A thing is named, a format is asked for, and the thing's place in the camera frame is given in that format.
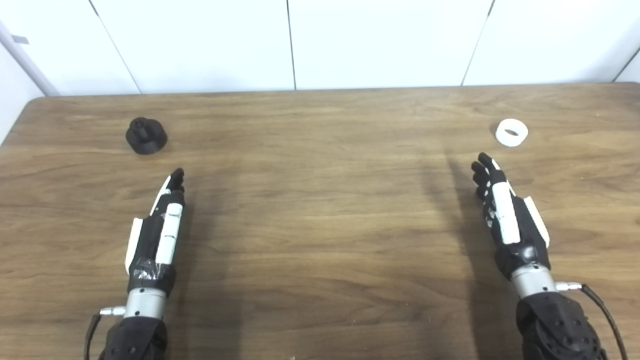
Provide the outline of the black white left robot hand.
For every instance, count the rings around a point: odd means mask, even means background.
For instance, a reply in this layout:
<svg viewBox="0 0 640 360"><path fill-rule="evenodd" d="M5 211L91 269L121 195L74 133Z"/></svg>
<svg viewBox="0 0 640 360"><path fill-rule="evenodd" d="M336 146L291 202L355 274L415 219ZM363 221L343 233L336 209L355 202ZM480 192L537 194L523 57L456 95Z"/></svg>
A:
<svg viewBox="0 0 640 360"><path fill-rule="evenodd" d="M127 292L159 290L169 297L178 271L173 264L185 209L185 171L177 168L163 182L146 218L135 218L126 249Z"/></svg>

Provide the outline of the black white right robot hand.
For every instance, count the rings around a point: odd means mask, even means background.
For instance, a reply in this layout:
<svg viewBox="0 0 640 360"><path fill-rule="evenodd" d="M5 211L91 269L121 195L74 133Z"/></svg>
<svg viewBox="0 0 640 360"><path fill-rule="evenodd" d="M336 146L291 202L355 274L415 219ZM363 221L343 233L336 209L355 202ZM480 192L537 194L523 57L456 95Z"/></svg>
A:
<svg viewBox="0 0 640 360"><path fill-rule="evenodd" d="M478 154L471 170L498 271L510 280L522 267L550 270L549 233L533 199L518 196L498 162L485 152Z"/></svg>

